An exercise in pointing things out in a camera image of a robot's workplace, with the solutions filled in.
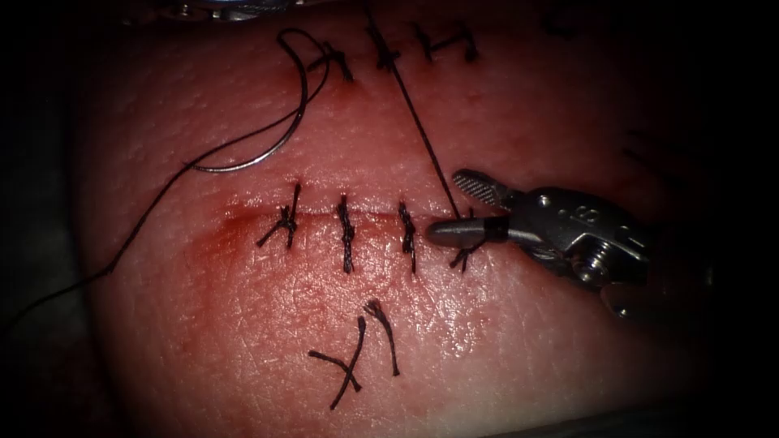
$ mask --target cut suture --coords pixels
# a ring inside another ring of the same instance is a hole
[[[276,225],[273,226],[273,228],[270,229],[260,240],[257,241],[257,246],[262,248],[263,245],[265,245],[265,242],[268,241],[270,236],[273,235],[277,230],[280,230],[281,228],[286,228],[287,235],[286,235],[286,249],[292,248],[292,238],[295,236],[295,231],[298,229],[298,224],[295,222],[295,211],[298,209],[298,198],[300,197],[300,184],[295,184],[295,194],[292,198],[292,209],[290,210],[289,205],[285,205],[283,208],[280,208],[280,213],[282,215],[282,218],[279,219],[276,222]]]
[[[400,213],[400,220],[403,222],[403,227],[405,228],[405,233],[403,234],[403,253],[411,254],[411,273],[416,273],[416,251],[414,249],[414,233],[416,232],[416,228],[414,227],[414,223],[411,222],[411,215],[408,213],[408,210],[406,210],[405,203],[400,203],[398,213]]]
[[[359,352],[363,349],[363,339],[365,338],[365,318],[362,316],[357,317],[357,329],[359,330],[359,337],[357,338],[357,348],[355,348],[355,353],[351,356],[351,361],[349,362],[349,366],[346,367],[346,375],[343,377],[343,383],[341,384],[341,389],[338,391],[338,395],[335,396],[335,400],[333,400],[332,403],[330,403],[330,410],[334,410],[335,406],[338,405],[338,402],[341,401],[341,397],[343,397],[343,394],[346,392],[346,386],[349,384],[349,380],[351,380],[352,373],[355,370],[355,364],[357,364],[357,358],[359,358]]]
[[[473,217],[473,208],[468,209],[468,214],[470,217]],[[455,266],[457,266],[460,262],[463,262],[463,270],[462,273],[465,273],[465,269],[468,267],[468,257],[476,252],[479,248],[481,248],[482,245],[484,245],[487,242],[487,239],[482,240],[481,242],[477,243],[473,247],[470,248],[463,248],[458,253],[457,256],[454,257],[454,260],[452,260],[449,263],[449,267],[454,269]]]
[[[172,188],[172,186],[189,170],[198,169],[198,170],[211,170],[211,171],[224,171],[222,168],[204,168],[199,167],[198,165],[205,160],[208,157],[211,157],[212,155],[216,154],[217,152],[220,152],[223,149],[229,148],[230,146],[237,144],[238,142],[241,142],[243,140],[246,140],[250,137],[253,137],[254,135],[258,135],[261,132],[265,132],[281,123],[286,121],[288,118],[291,118],[295,116],[296,122],[294,122],[291,126],[291,128],[288,130],[289,135],[291,135],[291,131],[297,127],[297,122],[303,117],[303,110],[304,106],[307,105],[309,102],[311,102],[314,97],[316,97],[317,94],[319,94],[319,91],[322,89],[322,87],[325,86],[325,82],[327,81],[329,69],[330,69],[330,63],[329,58],[325,61],[325,72],[322,75],[321,82],[317,85],[316,89],[309,95],[308,94],[308,78],[306,77],[306,71],[303,66],[303,61],[300,59],[298,54],[286,43],[284,40],[285,35],[289,33],[297,33],[307,40],[309,40],[322,54],[322,56],[325,56],[327,53],[325,52],[325,48],[314,39],[313,36],[311,36],[308,32],[305,32],[301,29],[295,29],[295,28],[287,28],[281,30],[276,35],[276,42],[282,47],[282,49],[286,52],[286,54],[292,59],[293,63],[295,64],[295,67],[297,68],[299,77],[300,77],[300,87],[301,87],[301,94],[302,94],[302,100],[301,104],[293,109],[290,113],[285,115],[284,117],[276,120],[273,123],[270,123],[269,125],[266,125],[264,127],[261,127],[259,129],[256,129],[252,132],[248,132],[245,135],[241,135],[238,138],[229,140],[223,144],[220,144],[214,148],[209,149],[206,152],[203,152],[198,157],[196,157],[194,160],[189,161],[187,164],[184,165],[181,169],[179,169],[175,174],[173,174],[170,179],[168,179],[167,182],[165,182],[162,185],[162,188],[157,193],[157,196],[152,200],[151,204],[146,208],[146,210],[140,215],[140,218],[136,222],[136,224],[133,226],[132,230],[130,231],[130,234],[127,236],[127,238],[122,243],[122,246],[114,253],[114,258],[103,268],[99,269],[96,273],[89,277],[85,277],[78,282],[65,287],[63,289],[60,289],[56,292],[53,292],[51,294],[44,295],[43,297],[40,297],[33,301],[32,303],[29,303],[27,306],[22,308],[22,310],[18,311],[11,320],[6,322],[2,328],[0,328],[0,338],[5,337],[27,314],[29,314],[31,311],[35,310],[39,306],[54,300],[58,297],[61,297],[65,294],[69,294],[70,292],[73,292],[75,290],[80,289],[83,286],[86,286],[93,281],[96,281],[100,278],[106,277],[110,275],[114,269],[116,269],[119,261],[124,256],[124,253],[127,252],[127,249],[130,247],[130,245],[135,241],[136,237],[138,236],[138,233],[140,232],[141,228],[143,227],[144,223],[148,219],[149,215],[151,215],[152,211],[157,207],[157,205],[162,201],[162,198],[165,197],[167,192]],[[250,161],[248,165],[256,164],[257,159],[261,161],[262,159],[265,159],[268,155],[273,153],[280,145],[284,144],[286,140],[289,138],[288,135],[284,135],[273,147],[265,151],[262,155],[259,157],[256,157],[254,160]]]
[[[309,350],[308,356],[312,358],[322,359],[326,362],[335,363],[343,370],[343,372],[347,374],[349,372],[349,367],[341,359],[331,358],[328,355],[322,354],[319,351],[315,351],[315,350]],[[355,378],[354,374],[349,376],[349,381],[351,382],[351,385],[355,388],[356,393],[358,393],[363,388],[362,386],[360,386],[359,383],[357,383],[357,379]]]
[[[443,49],[448,45],[452,45],[457,41],[465,41],[466,62],[473,62],[479,56],[479,52],[476,50],[476,42],[473,39],[473,34],[468,29],[468,27],[466,27],[465,23],[459,22],[459,32],[441,42],[437,42],[436,44],[431,42],[430,36],[428,36],[428,34],[425,33],[417,23],[411,23],[411,25],[414,27],[414,35],[416,36],[416,39],[419,40],[420,44],[422,45],[424,57],[430,62],[433,61],[433,52]]]
[[[389,352],[392,354],[392,375],[400,376],[398,358],[395,356],[395,340],[392,336],[392,326],[390,325],[390,320],[387,318],[387,315],[381,310],[381,303],[379,303],[378,299],[374,298],[363,306],[363,310],[370,316],[379,320],[381,325],[384,326],[384,330],[387,332],[387,337],[389,338]]]
[[[340,51],[333,48],[332,45],[330,45],[329,42],[325,41],[322,43],[322,45],[325,47],[325,54],[321,58],[317,59],[316,61],[308,64],[308,67],[306,67],[306,71],[314,71],[317,67],[322,65],[323,63],[327,61],[335,61],[339,67],[341,67],[341,72],[343,73],[343,80],[346,82],[354,82],[355,77],[351,74],[351,70],[349,70],[349,65],[346,64],[346,55]]]
[[[351,262],[351,241],[355,238],[355,227],[349,222],[349,211],[346,209],[346,195],[341,196],[341,203],[338,205],[338,219],[343,227],[343,272],[351,273],[354,265]]]
[[[430,162],[433,164],[433,168],[436,170],[436,175],[438,176],[438,180],[441,182],[441,187],[443,187],[444,193],[446,193],[446,199],[449,200],[449,203],[452,206],[454,217],[459,219],[460,212],[457,210],[457,204],[454,203],[452,191],[449,189],[449,184],[446,182],[444,172],[441,170],[441,165],[438,163],[438,157],[436,157],[436,153],[433,151],[433,145],[430,144],[428,135],[425,133],[424,128],[422,127],[420,116],[416,113],[416,109],[414,109],[414,104],[411,102],[411,97],[408,95],[408,90],[406,90],[406,85],[403,83],[403,78],[400,76],[398,67],[395,65],[395,59],[397,56],[394,56],[394,54],[397,52],[392,52],[387,47],[387,43],[384,40],[384,37],[381,35],[379,28],[376,26],[376,20],[373,19],[369,1],[363,0],[363,6],[365,10],[365,16],[368,19],[368,35],[371,36],[371,40],[373,40],[373,44],[376,46],[376,49],[379,52],[379,61],[383,67],[387,67],[389,71],[392,72],[395,81],[398,83],[401,94],[403,95],[403,99],[405,99],[406,105],[408,105],[408,110],[411,112],[411,116],[414,118],[416,129],[420,132],[420,137],[422,137],[424,148],[428,151]]]

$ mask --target skin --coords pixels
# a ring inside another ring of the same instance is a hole
[[[635,142],[625,136],[633,127],[676,139],[694,130],[695,107],[663,67],[667,54],[631,56],[635,46],[597,26],[564,42],[538,28],[539,9],[529,4],[447,5],[376,8],[444,174],[468,167],[524,190],[587,191],[647,222],[692,217],[704,203],[680,198],[705,200],[706,187],[670,191],[619,152]],[[461,17],[478,61],[466,64],[457,43],[428,63],[407,23],[439,41]],[[596,295],[512,245],[486,245],[462,274],[448,267],[456,251],[418,233],[411,274],[398,202],[418,231],[453,212],[398,85],[376,69],[365,23],[360,8],[337,5],[265,22],[144,30],[95,57],[73,164],[88,272],[113,257],[182,163],[297,106],[299,78],[275,43],[278,30],[329,41],[356,78],[344,82],[333,64],[298,130],[260,165],[186,174],[115,272],[90,288],[97,336],[132,422],[156,436],[482,436],[704,385],[708,361],[691,339],[616,320]],[[318,56],[305,40],[288,41],[304,63]],[[310,88],[322,71],[309,75]],[[285,129],[205,164],[242,161]],[[258,248],[297,182],[293,247],[281,231]],[[341,194],[356,228],[351,275],[342,271]],[[461,213],[469,205],[497,213],[456,189],[454,198]],[[362,311],[371,298],[392,324],[400,376],[384,329]],[[348,363],[360,315],[363,389],[348,388],[331,411],[344,373],[307,352]]]

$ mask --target black thread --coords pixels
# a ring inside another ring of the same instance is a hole
[[[387,47],[387,43],[384,40],[384,37],[381,35],[381,32],[376,26],[376,22],[373,19],[370,6],[368,5],[368,0],[363,0],[363,5],[365,9],[365,15],[368,18],[368,34],[371,36],[371,39],[373,40],[373,44],[376,46],[377,50],[379,51],[379,59],[385,62],[385,65],[387,66],[387,68],[389,68],[390,71],[392,71],[395,80],[398,82],[400,91],[403,94],[403,99],[406,100],[408,109],[411,111],[411,116],[414,118],[414,123],[416,124],[416,128],[419,130],[420,136],[422,137],[422,141],[424,142],[424,147],[425,149],[427,149],[428,155],[430,156],[430,161],[433,163],[433,167],[436,170],[436,175],[438,175],[438,179],[439,181],[441,181],[441,186],[444,188],[444,192],[446,193],[446,198],[449,200],[449,203],[452,206],[452,210],[454,211],[454,216],[459,219],[460,212],[457,210],[457,205],[454,203],[454,198],[452,197],[452,192],[449,189],[449,184],[447,184],[446,182],[444,173],[441,170],[441,165],[438,164],[438,158],[436,157],[436,153],[433,151],[433,146],[430,144],[430,140],[428,140],[428,135],[424,132],[424,128],[422,127],[422,122],[420,121],[420,117],[419,115],[417,115],[416,110],[414,109],[414,104],[411,103],[411,97],[408,95],[408,91],[406,90],[406,85],[403,83],[403,79],[400,76],[398,67],[395,65],[395,61],[394,61],[395,57],[392,55],[392,52],[390,52],[390,49]]]
[[[335,406],[338,405],[338,402],[341,401],[341,397],[343,397],[343,394],[346,392],[346,386],[349,384],[349,380],[352,377],[352,373],[355,370],[355,365],[357,364],[357,358],[359,358],[359,352],[363,349],[363,339],[365,338],[365,318],[362,316],[357,317],[357,329],[359,330],[359,338],[357,339],[357,348],[355,348],[355,353],[351,356],[351,361],[349,362],[349,366],[346,368],[346,375],[343,377],[343,383],[341,384],[341,389],[338,391],[338,395],[335,396],[335,400],[333,400],[332,403],[330,403],[330,410],[334,410]]]
[[[301,88],[303,90],[303,95],[305,96],[305,95],[308,94],[308,78],[306,77],[306,71],[305,71],[305,68],[303,66],[303,61],[300,60],[300,57],[298,56],[298,54],[283,39],[283,36],[286,35],[287,33],[298,33],[298,34],[306,37],[312,44],[314,44],[320,50],[320,52],[322,53],[323,56],[325,55],[325,49],[324,49],[324,47],[322,45],[319,44],[318,41],[316,41],[314,39],[313,36],[311,36],[308,32],[305,32],[304,30],[301,30],[301,29],[286,28],[286,29],[281,30],[277,34],[277,36],[276,36],[276,42],[282,47],[282,49],[284,49],[284,51],[290,56],[290,58],[292,58],[292,61],[295,63],[295,66],[298,69],[298,72],[300,74],[300,79],[301,79],[300,80]],[[327,61],[327,63],[325,65],[326,65],[325,73],[322,76],[322,81],[316,87],[316,90],[311,94],[311,96],[305,101],[306,104],[308,102],[310,102],[311,100],[313,100],[313,98],[319,93],[319,91],[325,85],[325,81],[327,80],[327,77],[328,77],[328,74],[329,74],[329,60]],[[5,337],[11,331],[11,329],[14,328],[14,326],[16,326],[19,323],[19,321],[21,321],[30,311],[36,309],[37,307],[41,306],[42,304],[47,303],[47,302],[49,302],[49,301],[51,301],[53,299],[56,299],[58,297],[61,297],[64,294],[68,294],[68,293],[72,292],[73,290],[77,290],[77,289],[79,289],[79,288],[81,288],[83,286],[86,286],[86,285],[92,283],[93,281],[97,280],[98,278],[102,278],[102,277],[105,277],[107,275],[110,275],[114,271],[114,269],[116,269],[116,266],[118,265],[119,261],[122,259],[122,256],[127,251],[129,246],[131,245],[131,243],[136,239],[136,236],[140,232],[141,227],[144,225],[144,223],[146,222],[146,219],[148,219],[148,216],[151,214],[151,212],[154,210],[154,208],[157,207],[157,205],[160,203],[160,201],[162,200],[162,197],[165,196],[165,194],[168,192],[168,190],[173,186],[173,184],[176,181],[179,180],[179,178],[181,178],[189,170],[194,169],[195,166],[197,165],[197,163],[203,161],[204,159],[206,159],[208,157],[211,157],[213,154],[215,154],[215,153],[217,153],[217,152],[219,152],[219,151],[221,151],[221,150],[223,150],[225,148],[228,148],[228,147],[232,146],[233,144],[238,143],[239,141],[245,140],[245,139],[247,139],[249,137],[252,137],[254,135],[260,134],[263,131],[267,131],[268,129],[277,126],[278,124],[284,122],[288,118],[290,118],[293,115],[297,114],[299,111],[300,111],[300,108],[297,108],[294,111],[292,111],[289,114],[287,114],[286,116],[284,116],[283,118],[280,118],[276,122],[273,122],[273,123],[269,124],[268,126],[262,127],[262,128],[260,128],[258,130],[252,131],[252,132],[249,132],[248,134],[242,135],[242,136],[238,137],[237,139],[233,139],[233,140],[227,141],[227,142],[225,142],[223,144],[220,144],[219,146],[217,146],[215,148],[211,148],[210,150],[202,153],[200,156],[198,156],[194,160],[192,160],[192,161],[190,161],[188,163],[185,163],[184,167],[182,169],[180,169],[178,172],[176,172],[173,175],[173,177],[170,180],[168,180],[168,182],[166,182],[165,185],[162,187],[162,189],[157,193],[157,196],[154,198],[152,203],[146,208],[144,213],[140,216],[140,219],[136,222],[136,224],[132,228],[129,236],[127,236],[127,238],[123,242],[122,246],[119,248],[119,250],[114,255],[114,258],[105,267],[101,268],[100,270],[98,270],[96,273],[94,273],[90,277],[86,277],[86,278],[81,279],[81,280],[77,281],[76,283],[74,283],[74,284],[72,284],[72,285],[70,285],[68,287],[65,287],[65,288],[63,288],[61,290],[58,290],[56,292],[53,292],[51,294],[47,294],[47,295],[45,295],[43,297],[40,297],[40,298],[36,299],[35,301],[33,301],[32,303],[30,303],[27,306],[25,306],[21,311],[16,313],[16,315],[13,318],[11,318],[11,320],[8,321],[2,327],[2,330],[0,330],[0,338]]]
[[[343,272],[351,273],[354,268],[351,261],[351,241],[355,238],[355,227],[351,226],[351,222],[349,222],[349,211],[346,210],[346,195],[341,196],[341,203],[336,209],[338,211],[338,219],[343,227],[343,236],[341,236],[341,242],[343,242]]]
[[[411,222],[411,214],[406,210],[406,204],[400,203],[398,208],[400,214],[400,220],[403,222],[405,233],[403,234],[403,253],[411,254],[411,273],[416,273],[416,250],[414,249],[414,233],[416,228],[414,223]]]
[[[368,33],[368,36],[371,37],[371,41],[373,41],[373,44],[377,48],[379,45],[383,45],[384,47],[384,49],[379,49],[379,59],[376,61],[376,69],[381,70],[385,68],[387,71],[391,71],[390,65],[394,63],[395,59],[400,58],[400,52],[397,50],[390,50],[384,42],[384,38],[381,37],[381,34],[379,34],[375,28],[365,28],[365,32]]]
[[[298,229],[298,224],[295,222],[295,211],[298,209],[298,198],[300,197],[300,184],[295,184],[295,194],[292,198],[292,209],[290,210],[289,205],[285,205],[283,208],[279,209],[279,212],[282,215],[282,218],[279,219],[276,222],[276,225],[273,226],[273,228],[270,229],[260,240],[257,241],[257,246],[262,248],[263,245],[265,245],[265,242],[268,241],[270,236],[273,235],[277,230],[280,230],[281,228],[286,228],[287,230],[287,236],[286,236],[286,249],[292,248],[292,238],[295,236],[295,231]]]
[[[457,23],[457,25],[460,28],[459,32],[455,33],[453,36],[450,36],[449,38],[446,38],[441,42],[437,42],[436,44],[433,44],[431,42],[430,36],[428,36],[428,34],[425,33],[417,23],[411,23],[411,25],[414,27],[414,35],[416,39],[419,40],[420,44],[422,45],[424,57],[429,62],[433,61],[433,52],[436,52],[448,45],[452,45],[453,43],[461,40],[465,40],[465,61],[466,62],[473,62],[479,56],[479,51],[476,50],[476,41],[473,38],[473,34],[471,33],[471,30],[468,29],[468,27],[463,22]]]
[[[392,354],[392,375],[400,376],[398,358],[395,356],[395,340],[392,336],[392,326],[390,325],[390,320],[387,318],[387,315],[381,310],[381,303],[379,303],[378,299],[374,298],[363,306],[363,310],[370,316],[379,320],[381,325],[384,326],[384,330],[387,332],[387,338],[389,338],[389,352]]]
[[[325,47],[327,54],[317,59],[316,61],[308,64],[308,67],[306,67],[306,71],[310,73],[314,71],[317,67],[322,65],[322,63],[328,60],[332,60],[335,61],[339,67],[341,67],[341,73],[343,73],[343,80],[345,80],[346,82],[354,82],[355,77],[351,74],[351,70],[349,70],[349,65],[346,64],[346,55],[341,50],[334,49],[333,46],[330,45],[330,43],[327,41],[322,43],[322,45]]]
[[[469,217],[473,217],[473,208],[468,209],[468,215]],[[479,248],[481,248],[482,245],[484,245],[487,242],[487,238],[485,237],[484,240],[477,243],[476,245],[470,247],[470,248],[463,248],[458,253],[457,256],[454,257],[454,260],[452,260],[449,263],[449,267],[454,269],[455,266],[457,266],[460,262],[463,262],[463,270],[462,273],[465,273],[465,269],[468,266],[468,257],[476,252]]]
[[[322,359],[326,362],[335,363],[343,370],[343,372],[349,372],[349,367],[347,367],[346,364],[341,359],[331,358],[327,354],[322,354],[319,351],[315,351],[315,350],[309,350],[308,356],[312,358]],[[357,379],[353,374],[349,377],[350,377],[349,381],[351,382],[351,385],[355,388],[355,392],[358,393],[363,387],[359,383],[357,383]]]

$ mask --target black suture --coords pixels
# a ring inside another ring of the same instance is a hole
[[[365,28],[365,32],[368,33],[368,36],[371,37],[371,41],[373,41],[373,44],[377,48],[379,47],[379,44],[384,44],[385,47],[385,50],[379,49],[379,60],[376,61],[376,69],[381,70],[385,68],[387,71],[390,71],[390,64],[393,64],[395,59],[400,58],[400,52],[397,50],[390,51],[390,49],[386,47],[384,38],[381,37],[381,34],[379,34],[375,28]]]
[[[354,82],[355,77],[351,74],[351,70],[349,70],[349,65],[346,64],[346,55],[341,50],[334,49],[333,46],[330,45],[330,43],[327,41],[323,42],[322,45],[325,47],[327,54],[317,59],[316,61],[308,64],[308,67],[306,67],[306,71],[308,72],[314,71],[317,67],[319,67],[329,59],[331,61],[335,61],[338,64],[338,66],[341,67],[341,73],[343,73],[343,80],[345,80],[346,82]]]
[[[454,203],[454,198],[452,197],[452,191],[449,189],[449,184],[447,184],[446,182],[444,173],[441,170],[441,165],[438,164],[438,158],[436,157],[436,153],[433,151],[433,146],[430,144],[430,140],[428,140],[428,135],[425,133],[424,128],[422,127],[422,122],[420,121],[420,117],[416,113],[416,110],[414,109],[414,104],[411,103],[411,97],[408,95],[408,91],[406,90],[406,85],[403,83],[403,79],[400,77],[400,72],[398,71],[398,67],[395,65],[392,52],[387,47],[387,43],[384,40],[384,37],[381,35],[379,28],[376,26],[376,21],[373,19],[371,8],[368,5],[368,0],[363,0],[363,5],[365,9],[365,15],[368,18],[368,29],[369,29],[368,34],[371,36],[371,39],[373,40],[373,44],[376,46],[377,50],[379,51],[379,59],[386,61],[386,66],[392,72],[396,82],[398,82],[400,91],[403,94],[403,99],[406,100],[406,104],[408,105],[408,109],[411,112],[411,116],[414,118],[414,123],[416,124],[416,128],[417,130],[419,130],[420,136],[422,137],[422,141],[424,142],[424,147],[428,151],[428,155],[430,156],[430,161],[433,163],[433,167],[436,170],[436,175],[438,176],[439,181],[441,181],[441,186],[444,188],[444,192],[446,193],[446,198],[449,200],[449,203],[452,206],[452,210],[454,211],[454,216],[457,219],[459,219],[460,212],[457,210],[457,205]]]
[[[289,52],[294,53],[294,50],[292,50],[292,48],[286,43],[286,41],[283,40],[282,34],[284,32],[296,32],[296,33],[299,33],[301,35],[304,35],[306,38],[308,38],[320,50],[320,52],[323,53],[323,56],[324,56],[324,54],[326,54],[325,48],[322,45],[320,45],[316,40],[314,40],[311,35],[309,35],[307,32],[305,32],[303,30],[295,29],[295,28],[283,29],[276,35],[276,42],[279,45],[281,45],[282,48],[287,53],[289,53]],[[287,131],[284,133],[284,135],[273,146],[271,146],[270,148],[266,149],[265,152],[268,152],[268,151],[270,151],[270,150],[272,150],[274,148],[277,148],[280,145],[284,144],[292,136],[292,132],[294,132],[294,130],[297,129],[297,126],[299,125],[301,119],[303,118],[303,112],[306,110],[306,105],[308,105],[308,102],[312,101],[313,98],[316,97],[317,94],[319,94],[319,91],[321,91],[322,87],[325,86],[325,81],[327,80],[328,75],[330,73],[330,62],[329,62],[330,60],[327,59],[327,62],[325,63],[325,73],[322,74],[322,81],[319,83],[319,85],[316,86],[316,89],[311,94],[311,96],[308,96],[308,98],[306,98],[306,96],[308,95],[308,78],[306,77],[306,72],[305,72],[304,67],[303,67],[303,61],[300,60],[300,57],[298,57],[297,54],[295,54],[295,57],[293,58],[293,61],[295,62],[295,66],[298,68],[298,72],[300,73],[301,88],[304,91],[303,93],[301,93],[300,105],[297,108],[293,109],[290,113],[288,113],[283,118],[278,119],[276,122],[273,122],[273,123],[271,123],[271,124],[269,124],[269,125],[267,125],[265,127],[262,127],[260,129],[254,130],[254,131],[249,132],[247,134],[241,135],[238,138],[232,139],[232,140],[230,140],[230,141],[228,141],[228,142],[226,142],[224,144],[221,144],[220,146],[217,146],[216,148],[214,148],[211,151],[209,151],[208,155],[206,155],[205,157],[203,157],[203,156],[198,157],[198,158],[195,159],[194,163],[189,163],[188,165],[191,165],[194,170],[199,170],[199,171],[202,171],[202,172],[209,172],[209,173],[221,173],[221,172],[229,171],[230,169],[233,169],[233,168],[246,166],[251,161],[254,161],[256,159],[256,157],[252,158],[250,160],[244,161],[242,163],[238,163],[237,165],[229,165],[229,166],[225,166],[225,167],[207,167],[207,166],[197,165],[196,163],[202,161],[206,157],[209,157],[210,155],[212,155],[212,154],[214,154],[214,153],[216,153],[216,152],[218,152],[218,151],[220,151],[220,150],[222,150],[222,149],[224,149],[224,148],[226,148],[228,146],[236,144],[236,143],[238,143],[240,141],[243,141],[243,140],[245,140],[245,139],[247,139],[249,137],[252,137],[254,135],[260,134],[260,133],[262,133],[264,131],[267,131],[268,129],[273,128],[273,127],[281,124],[282,122],[286,121],[288,118],[290,118],[292,116],[295,116],[295,120],[292,122],[290,127],[287,128]]]
[[[387,338],[389,338],[389,352],[392,355],[392,375],[400,376],[398,358],[395,355],[395,339],[392,336],[392,326],[390,325],[390,320],[387,318],[387,315],[381,310],[381,303],[379,303],[378,299],[374,298],[363,306],[363,310],[370,316],[379,320],[381,325],[384,326],[384,330],[387,332]]]
[[[406,210],[406,204],[400,203],[398,208],[400,214],[400,220],[403,222],[405,232],[403,234],[403,253],[411,254],[411,273],[416,273],[416,250],[414,249],[414,233],[416,228],[414,223],[411,222],[411,214]]]
[[[451,45],[460,40],[465,40],[466,62],[473,62],[479,56],[479,51],[476,50],[476,41],[473,38],[473,34],[463,22],[458,22],[458,26],[460,27],[459,32],[441,42],[437,42],[436,44],[432,44],[430,36],[428,36],[428,34],[425,33],[417,23],[411,23],[411,25],[414,27],[414,35],[416,36],[416,39],[419,40],[420,44],[422,45],[424,57],[429,62],[433,61],[433,52],[443,49],[447,45]]]
[[[308,78],[306,77],[306,71],[305,67],[303,66],[303,61],[300,60],[300,57],[298,54],[284,41],[283,36],[287,33],[298,33],[299,35],[302,35],[306,39],[308,39],[312,44],[314,44],[322,53],[322,55],[325,55],[325,48],[322,47],[322,45],[319,44],[318,41],[314,39],[313,36],[311,36],[308,32],[305,32],[304,30],[297,29],[297,28],[285,28],[281,30],[276,35],[276,42],[284,49],[284,51],[292,58],[292,61],[295,63],[295,66],[298,68],[298,72],[300,74],[300,82],[301,82],[301,88],[304,91],[304,95],[308,93]],[[310,102],[322,89],[322,87],[325,85],[325,81],[327,80],[329,73],[329,59],[327,60],[327,63],[325,64],[325,73],[322,76],[322,81],[319,83],[319,85],[316,87],[316,90],[314,93],[311,94],[310,97],[305,101],[307,104]],[[47,303],[53,299],[56,299],[58,297],[63,296],[64,294],[68,294],[72,292],[73,290],[78,290],[79,288],[86,286],[93,281],[105,277],[107,275],[110,275],[114,269],[116,269],[116,266],[118,265],[119,261],[122,259],[122,256],[129,248],[130,244],[136,239],[136,236],[140,232],[141,227],[146,222],[146,219],[148,219],[148,216],[151,214],[151,212],[154,210],[155,207],[160,203],[162,200],[162,197],[165,196],[165,194],[168,192],[168,190],[173,186],[173,184],[179,180],[186,172],[189,170],[192,170],[195,168],[197,163],[203,161],[204,159],[211,157],[213,154],[230,147],[233,144],[238,143],[241,140],[245,140],[249,137],[252,137],[254,135],[260,134],[263,131],[267,131],[268,129],[277,126],[278,124],[284,122],[289,117],[292,117],[293,115],[297,114],[300,111],[300,108],[295,109],[291,113],[287,114],[283,118],[278,119],[276,122],[273,122],[269,124],[266,127],[262,127],[258,130],[249,132],[246,135],[242,135],[237,139],[233,139],[230,141],[227,141],[223,144],[220,144],[219,146],[215,148],[211,148],[210,150],[202,153],[200,156],[195,158],[192,161],[189,161],[184,165],[183,168],[181,168],[178,172],[176,172],[173,177],[168,180],[168,182],[165,183],[165,185],[162,187],[162,189],[157,193],[157,196],[154,198],[152,203],[146,208],[144,213],[140,216],[140,219],[136,222],[135,226],[132,228],[129,236],[125,239],[122,246],[119,248],[119,250],[115,253],[114,258],[103,268],[98,270],[96,273],[94,273],[92,276],[83,278],[76,283],[65,287],[61,290],[58,290],[56,292],[53,292],[51,294],[47,294],[43,297],[40,297],[33,301],[32,303],[29,303],[27,306],[25,306],[21,311],[17,312],[16,315],[14,315],[13,318],[11,318],[10,321],[8,321],[6,324],[3,325],[2,330],[0,330],[0,339],[3,339],[18,323],[21,321],[30,311],[36,309],[37,307],[43,305],[44,303]]]
[[[354,268],[351,261],[351,241],[355,238],[355,227],[351,226],[351,222],[349,222],[349,211],[346,209],[346,195],[341,196],[341,203],[336,209],[338,211],[338,219],[343,227],[343,236],[341,236],[341,242],[343,242],[343,272],[351,273]]]
[[[295,184],[295,194],[292,198],[292,209],[290,210],[289,205],[285,205],[283,208],[279,209],[279,212],[282,215],[282,218],[279,219],[276,222],[276,225],[273,226],[273,228],[270,229],[267,233],[265,233],[264,236],[260,240],[257,241],[257,246],[262,248],[263,245],[265,245],[265,242],[268,241],[270,236],[273,235],[277,230],[280,230],[281,228],[286,228],[287,236],[286,236],[286,249],[292,248],[292,238],[295,236],[295,231],[298,229],[298,224],[295,222],[295,211],[298,209],[298,198],[300,197],[300,184]]]
[[[315,350],[309,350],[308,356],[312,358],[322,359],[326,362],[335,363],[338,365],[343,372],[349,372],[349,367],[346,366],[346,364],[341,359],[331,358],[327,354],[322,354],[319,351]],[[357,383],[357,379],[354,375],[350,376],[349,381],[351,381],[351,385],[355,388],[355,392],[358,393],[363,387],[359,383]]]
[[[473,208],[468,209],[468,216],[473,217]],[[461,261],[463,262],[463,270],[462,273],[465,273],[465,269],[468,266],[468,257],[476,252],[479,248],[481,248],[482,245],[484,245],[487,242],[487,239],[484,238],[481,242],[477,243],[476,245],[470,247],[470,248],[463,248],[458,253],[457,256],[454,257],[454,260],[452,260],[449,263],[449,267],[454,269],[455,266],[457,266]]]
[[[362,316],[357,317],[357,329],[359,330],[359,338],[357,339],[357,348],[355,348],[355,353],[351,356],[351,361],[349,362],[349,366],[346,367],[346,375],[343,377],[343,383],[341,384],[341,389],[338,391],[338,395],[335,396],[335,400],[333,400],[332,403],[330,403],[330,410],[334,410],[335,406],[338,405],[338,402],[341,401],[341,397],[343,397],[343,394],[346,392],[346,386],[349,384],[349,380],[351,379],[352,373],[355,370],[355,364],[357,364],[357,358],[359,358],[359,352],[363,349],[363,339],[365,338],[365,318]]]
[[[574,2],[571,0],[563,0],[557,2],[552,8],[541,16],[541,28],[544,29],[548,35],[552,37],[560,37],[563,40],[570,41],[576,37],[578,31],[574,28],[564,28],[557,24],[557,19],[560,15],[573,6]]]

